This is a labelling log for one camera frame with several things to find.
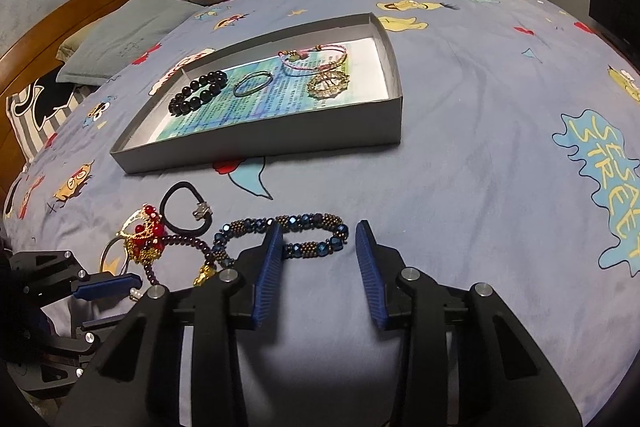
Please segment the gold round ornament pendant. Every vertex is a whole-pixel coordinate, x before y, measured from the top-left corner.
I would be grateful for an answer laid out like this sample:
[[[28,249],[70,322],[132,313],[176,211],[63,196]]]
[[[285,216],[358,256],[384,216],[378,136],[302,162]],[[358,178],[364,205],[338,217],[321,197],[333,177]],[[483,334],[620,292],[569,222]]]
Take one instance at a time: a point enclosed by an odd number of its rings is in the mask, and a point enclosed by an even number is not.
[[[313,75],[307,82],[307,94],[316,100],[335,98],[348,89],[349,75],[341,70],[325,70]]]

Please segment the black white patterned pillow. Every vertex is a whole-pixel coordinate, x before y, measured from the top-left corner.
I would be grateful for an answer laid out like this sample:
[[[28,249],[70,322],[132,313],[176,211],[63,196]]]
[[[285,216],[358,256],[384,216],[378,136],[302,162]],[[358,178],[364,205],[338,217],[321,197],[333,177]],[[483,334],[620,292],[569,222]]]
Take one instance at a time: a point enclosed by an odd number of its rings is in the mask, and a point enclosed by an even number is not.
[[[57,82],[61,66],[6,99],[6,117],[26,162],[32,162],[68,116],[96,87]]]

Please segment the thin gold-silver bangle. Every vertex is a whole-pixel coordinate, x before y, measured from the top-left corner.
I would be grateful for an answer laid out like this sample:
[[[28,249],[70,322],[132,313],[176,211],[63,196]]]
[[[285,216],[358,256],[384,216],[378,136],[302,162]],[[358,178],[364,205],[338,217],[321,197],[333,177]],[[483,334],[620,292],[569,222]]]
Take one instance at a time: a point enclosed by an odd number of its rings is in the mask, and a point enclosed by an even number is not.
[[[128,271],[129,258],[124,247],[125,237],[116,235],[104,247],[99,260],[99,272],[118,277]]]

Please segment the grey-blue pillow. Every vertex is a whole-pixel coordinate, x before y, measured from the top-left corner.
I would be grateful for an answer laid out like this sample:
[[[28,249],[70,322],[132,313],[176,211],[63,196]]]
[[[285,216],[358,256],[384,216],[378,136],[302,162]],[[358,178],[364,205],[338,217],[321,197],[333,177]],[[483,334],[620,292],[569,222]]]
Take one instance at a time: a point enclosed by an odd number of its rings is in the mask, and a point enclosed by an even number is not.
[[[100,87],[200,9],[180,0],[129,0],[60,44],[56,81]]]

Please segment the wooden headboard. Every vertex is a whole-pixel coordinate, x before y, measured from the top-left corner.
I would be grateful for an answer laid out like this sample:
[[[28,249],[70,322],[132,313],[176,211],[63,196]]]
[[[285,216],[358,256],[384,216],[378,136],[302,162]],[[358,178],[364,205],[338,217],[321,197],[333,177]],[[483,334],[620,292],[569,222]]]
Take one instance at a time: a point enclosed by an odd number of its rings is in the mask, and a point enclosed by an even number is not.
[[[6,99],[63,63],[58,47],[74,32],[119,9],[129,0],[70,0],[19,38],[1,57],[1,195],[28,164],[6,117]]]

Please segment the silver bangle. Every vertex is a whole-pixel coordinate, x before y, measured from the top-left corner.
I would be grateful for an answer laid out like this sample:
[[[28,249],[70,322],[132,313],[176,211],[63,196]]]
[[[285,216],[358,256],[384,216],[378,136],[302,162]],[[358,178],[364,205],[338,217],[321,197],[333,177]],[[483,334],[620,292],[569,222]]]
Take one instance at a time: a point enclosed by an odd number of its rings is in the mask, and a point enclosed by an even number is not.
[[[233,86],[232,93],[235,98],[246,98],[254,93],[264,90],[273,82],[273,73],[269,70],[256,70],[244,75]]]

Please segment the printed paper sheet in tray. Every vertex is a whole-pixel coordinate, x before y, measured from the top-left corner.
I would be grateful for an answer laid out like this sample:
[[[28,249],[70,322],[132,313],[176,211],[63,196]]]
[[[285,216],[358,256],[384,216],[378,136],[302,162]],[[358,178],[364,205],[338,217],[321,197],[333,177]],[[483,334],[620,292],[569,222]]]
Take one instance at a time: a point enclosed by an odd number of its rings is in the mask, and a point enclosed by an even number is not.
[[[307,82],[318,72],[333,69],[349,75],[348,89],[335,98],[311,98],[307,94]],[[273,82],[246,98],[235,98],[232,93],[235,83],[256,70],[272,72]],[[154,143],[235,124],[388,99],[378,48],[371,37],[280,51],[261,60],[226,68],[224,72],[228,84],[212,101],[186,116],[164,117],[149,141]]]

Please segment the blue cartoon bed sheet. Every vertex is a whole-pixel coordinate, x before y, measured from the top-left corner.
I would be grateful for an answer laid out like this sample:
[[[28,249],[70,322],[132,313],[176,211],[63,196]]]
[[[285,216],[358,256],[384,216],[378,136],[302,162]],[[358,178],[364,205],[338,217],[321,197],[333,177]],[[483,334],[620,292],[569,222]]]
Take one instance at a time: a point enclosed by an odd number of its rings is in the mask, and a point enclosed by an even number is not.
[[[110,150],[172,66],[304,23],[379,17],[399,145],[128,176]],[[232,0],[200,9],[86,98],[1,199],[16,249],[89,270],[144,204],[192,227],[330,212],[440,283],[494,286],[593,419],[639,349],[639,71],[547,0]]]

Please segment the black monitor screen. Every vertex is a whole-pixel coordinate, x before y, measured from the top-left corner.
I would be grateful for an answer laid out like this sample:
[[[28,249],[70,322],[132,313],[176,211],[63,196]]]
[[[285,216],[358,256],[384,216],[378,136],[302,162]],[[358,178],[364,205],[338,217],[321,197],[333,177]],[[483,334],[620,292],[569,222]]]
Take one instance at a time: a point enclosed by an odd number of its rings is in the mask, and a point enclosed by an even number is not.
[[[589,0],[589,16],[631,60],[639,62],[639,0]]]

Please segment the pearl hair clip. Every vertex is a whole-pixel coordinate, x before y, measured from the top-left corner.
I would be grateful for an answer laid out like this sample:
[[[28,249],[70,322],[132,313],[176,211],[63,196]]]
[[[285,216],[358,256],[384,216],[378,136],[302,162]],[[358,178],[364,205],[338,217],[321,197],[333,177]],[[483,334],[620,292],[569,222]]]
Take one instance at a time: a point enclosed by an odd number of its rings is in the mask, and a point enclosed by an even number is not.
[[[129,291],[129,298],[135,303],[137,303],[142,298],[142,296],[142,292],[137,288],[131,288]]]

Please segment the grey cardboard box tray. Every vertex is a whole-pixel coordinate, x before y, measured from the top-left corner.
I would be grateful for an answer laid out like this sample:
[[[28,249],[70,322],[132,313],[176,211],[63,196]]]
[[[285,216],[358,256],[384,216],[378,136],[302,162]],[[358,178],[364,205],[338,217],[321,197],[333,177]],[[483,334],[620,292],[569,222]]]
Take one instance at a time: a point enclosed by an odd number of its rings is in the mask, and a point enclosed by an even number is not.
[[[126,173],[396,145],[402,89],[372,13],[268,32],[186,64],[151,91],[111,155]]]

